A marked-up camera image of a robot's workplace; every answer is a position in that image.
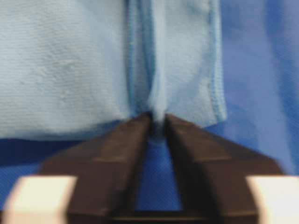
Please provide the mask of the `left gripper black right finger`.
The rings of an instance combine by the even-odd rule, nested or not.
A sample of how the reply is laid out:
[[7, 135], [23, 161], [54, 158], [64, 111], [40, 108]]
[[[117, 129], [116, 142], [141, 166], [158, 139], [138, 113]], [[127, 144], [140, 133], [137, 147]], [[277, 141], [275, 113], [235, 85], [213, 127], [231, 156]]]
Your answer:
[[282, 175], [270, 157], [166, 115], [166, 138], [183, 208], [201, 224], [255, 224], [250, 175]]

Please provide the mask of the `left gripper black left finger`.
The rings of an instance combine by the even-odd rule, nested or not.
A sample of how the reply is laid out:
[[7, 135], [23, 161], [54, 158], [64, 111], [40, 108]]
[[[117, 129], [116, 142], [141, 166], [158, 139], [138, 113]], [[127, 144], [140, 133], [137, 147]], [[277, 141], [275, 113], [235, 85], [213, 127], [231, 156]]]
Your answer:
[[151, 116], [145, 112], [44, 161], [39, 174], [77, 178], [67, 223], [107, 224], [134, 209], [150, 125]]

